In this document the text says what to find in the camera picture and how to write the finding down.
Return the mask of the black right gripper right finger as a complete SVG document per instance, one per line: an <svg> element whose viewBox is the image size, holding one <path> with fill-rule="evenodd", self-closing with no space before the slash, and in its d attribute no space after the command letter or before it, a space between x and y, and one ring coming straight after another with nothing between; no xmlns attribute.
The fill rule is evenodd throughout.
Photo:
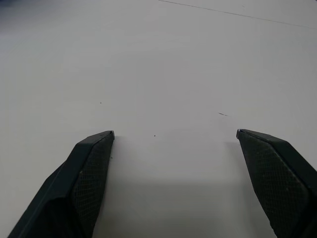
<svg viewBox="0 0 317 238"><path fill-rule="evenodd" d="M287 141L247 129L236 134L254 192L278 238L317 236L317 172Z"/></svg>

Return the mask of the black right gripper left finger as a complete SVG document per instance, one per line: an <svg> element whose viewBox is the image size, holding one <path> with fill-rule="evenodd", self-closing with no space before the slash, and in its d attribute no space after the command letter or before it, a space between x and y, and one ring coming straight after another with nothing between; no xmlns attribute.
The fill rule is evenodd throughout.
<svg viewBox="0 0 317 238"><path fill-rule="evenodd" d="M112 130L78 142L44 181L10 238L90 238L106 189Z"/></svg>

